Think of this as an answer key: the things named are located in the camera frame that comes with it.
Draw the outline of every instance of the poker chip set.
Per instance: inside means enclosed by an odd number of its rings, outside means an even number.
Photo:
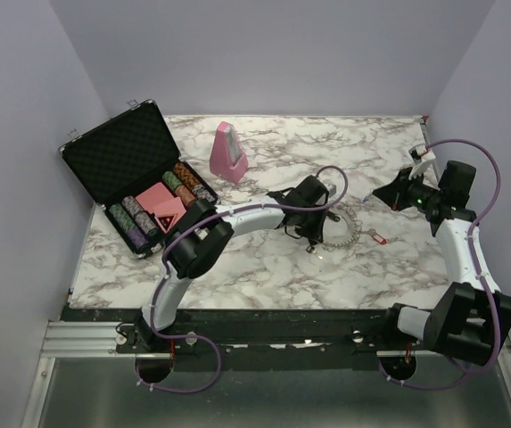
[[[198,199],[218,195],[187,163],[152,100],[61,147],[75,173],[132,252],[156,252],[165,234]]]

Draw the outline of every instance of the gray floor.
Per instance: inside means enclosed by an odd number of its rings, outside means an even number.
[[[415,379],[444,384],[457,376],[443,358],[420,358]],[[209,374],[172,374],[174,386]],[[511,427],[499,371],[452,391],[418,392],[377,372],[226,372],[192,396],[136,387],[125,359],[61,360],[45,403],[43,427]]]

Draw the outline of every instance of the stack of poker chips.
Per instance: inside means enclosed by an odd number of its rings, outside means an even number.
[[[195,196],[190,190],[179,180],[178,177],[172,171],[166,171],[162,175],[162,180],[176,194],[184,204],[185,207],[189,207],[192,202],[195,201]]]
[[[140,229],[124,208],[122,208],[122,205],[115,203],[109,208],[109,212],[116,220],[122,232],[124,232],[130,242],[134,244],[136,251],[142,251],[144,247],[148,245],[148,240],[142,232],[140,232]]]
[[[126,211],[128,211],[130,217],[133,218],[136,224],[140,226],[146,236],[152,238],[160,232],[158,226],[156,226],[134,196],[127,196],[124,198],[122,200],[122,206],[126,209]]]
[[[215,202],[216,198],[200,183],[200,180],[194,175],[190,169],[183,163],[177,163],[174,167],[174,174],[181,180],[184,185],[192,191],[198,199],[206,199],[209,202]]]

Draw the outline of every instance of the cable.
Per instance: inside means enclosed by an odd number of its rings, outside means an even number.
[[[500,328],[500,322],[499,322],[499,313],[497,311],[497,305],[495,304],[495,298],[493,296],[492,291],[490,290],[489,283],[487,282],[487,279],[485,278],[485,276],[482,274],[482,266],[481,266],[481,263],[479,262],[479,258],[477,256],[477,249],[475,247],[475,242],[474,242],[474,237],[473,237],[473,232],[474,232],[475,228],[481,222],[481,220],[483,220],[483,218],[487,214],[489,214],[489,211],[491,210],[491,208],[493,208],[493,205],[495,204],[495,202],[497,201],[497,199],[499,197],[499,192],[500,192],[500,188],[501,188],[501,174],[499,171],[499,165],[497,164],[497,162],[495,161],[495,159],[493,158],[493,156],[490,154],[490,152],[487,149],[485,149],[480,144],[474,143],[473,141],[469,141],[469,140],[464,140],[464,139],[459,139],[459,138],[450,138],[447,140],[440,140],[435,143],[428,144],[426,146],[426,148],[432,149],[433,147],[436,147],[436,146],[442,145],[442,144],[447,144],[447,143],[467,144],[467,145],[471,145],[472,147],[483,152],[483,154],[485,154],[485,156],[487,156],[491,165],[493,166],[493,169],[495,170],[495,176],[497,179],[497,183],[495,185],[495,192],[494,192],[489,204],[487,205],[487,207],[485,207],[485,210],[483,210],[483,212],[477,216],[477,218],[474,220],[474,222],[471,223],[471,226],[469,226],[469,230],[467,230],[467,242],[469,245],[469,252],[471,253],[471,259],[475,265],[475,269],[477,270],[477,275],[479,276],[479,281],[483,287],[483,290],[485,291],[485,294],[487,295],[487,301],[489,302],[489,306],[490,306],[491,319],[492,319],[492,323],[493,323],[493,351],[490,354],[490,358],[487,361],[487,363],[485,364],[485,366],[483,366],[481,368],[465,368],[465,367],[461,366],[453,358],[447,357],[447,360],[455,368],[457,368],[458,370],[463,372],[463,375],[459,379],[457,379],[454,383],[451,383],[451,384],[445,385],[445,386],[437,386],[437,387],[418,385],[415,383],[405,383],[403,381],[398,381],[397,379],[393,379],[383,369],[382,363],[379,362],[378,366],[380,368],[380,371],[382,372],[384,377],[386,377],[386,379],[389,382],[397,383],[397,384],[406,386],[406,387],[414,389],[414,390],[444,391],[444,390],[448,390],[448,389],[454,388],[456,386],[459,386],[461,383],[463,383],[467,379],[469,379],[470,375],[481,375],[481,374],[484,374],[484,373],[488,372],[489,370],[491,370],[493,368],[493,366],[495,365],[495,363],[497,362],[497,358],[499,357],[499,353],[500,353],[500,349],[501,349],[501,333],[500,333],[501,328]]]
[[[214,349],[214,351],[216,353],[216,359],[217,359],[216,372],[211,377],[211,379],[207,383],[205,383],[203,386],[200,386],[198,388],[193,388],[191,390],[181,390],[181,389],[177,389],[177,388],[170,388],[170,387],[166,387],[166,386],[157,385],[154,383],[147,383],[146,381],[144,381],[142,379],[142,376],[140,376],[140,366],[137,365],[136,366],[136,376],[138,376],[138,384],[142,383],[142,384],[148,386],[151,391],[158,390],[158,391],[165,391],[165,392],[174,392],[174,393],[179,393],[179,394],[193,394],[196,392],[205,391],[208,388],[210,388],[211,385],[213,385],[219,379],[219,376],[221,375],[221,352],[219,351],[218,345],[216,345],[211,339],[209,339],[208,337],[205,337],[205,336],[200,336],[199,334],[177,334],[177,335],[162,334],[156,329],[156,326],[154,324],[156,301],[158,300],[158,296],[160,295],[160,291],[161,291],[162,287],[164,286],[164,284],[166,283],[168,278],[170,278],[168,255],[171,253],[171,251],[174,249],[174,247],[176,247],[176,245],[178,245],[180,243],[180,241],[182,241],[184,238],[186,238],[187,236],[192,234],[198,228],[207,225],[208,223],[210,223],[211,221],[213,221],[215,219],[223,218],[223,217],[227,217],[227,216],[233,216],[235,213],[239,213],[239,212],[244,212],[244,211],[248,211],[248,210],[258,210],[259,208],[265,208],[265,207],[279,208],[280,210],[301,211],[301,212],[313,212],[313,211],[328,210],[329,208],[333,207],[335,204],[340,202],[342,200],[342,198],[344,197],[344,195],[346,194],[346,192],[348,191],[348,178],[346,177],[346,174],[344,173],[344,171],[341,168],[336,167],[334,165],[328,165],[328,166],[322,167],[321,169],[318,170],[315,177],[318,177],[320,175],[320,173],[325,171],[326,169],[337,170],[338,172],[341,173],[342,179],[344,180],[344,188],[342,189],[342,193],[340,194],[340,196],[338,196],[338,198],[336,198],[332,202],[329,202],[325,205],[321,205],[318,207],[309,207],[309,208],[292,207],[289,205],[282,205],[279,203],[254,203],[252,205],[246,205],[244,207],[240,207],[235,210],[219,212],[219,213],[214,214],[208,218],[205,218],[202,221],[199,221],[198,223],[196,223],[189,229],[185,230],[184,233],[182,233],[180,236],[178,236],[170,245],[168,245],[166,247],[166,249],[164,250],[164,253],[162,254],[162,259],[161,259],[162,264],[166,268],[166,274],[160,280],[158,286],[156,287],[156,289],[154,290],[154,293],[152,295],[152,305],[151,305],[151,309],[150,309],[150,328],[152,329],[152,332],[156,336],[158,336],[162,339],[165,339],[165,340],[197,339],[197,340],[208,343]]]

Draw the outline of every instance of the white marble surface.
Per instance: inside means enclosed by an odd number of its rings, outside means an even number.
[[[250,168],[238,185],[209,172],[207,160],[221,120],[235,125]],[[362,228],[389,241],[361,235],[354,247],[316,254],[306,240],[282,230],[261,231],[230,242],[216,266],[194,281],[183,308],[371,309],[395,302],[431,308],[447,288],[437,242],[417,211],[391,212],[373,188],[389,183],[409,164],[408,149],[424,142],[417,118],[172,117],[169,128],[187,160],[221,195],[246,202],[268,190],[297,185],[321,166],[348,174],[345,202]],[[333,174],[326,182],[342,181]],[[83,250],[70,304],[73,308],[139,308],[162,272],[161,255],[136,260],[99,209]]]

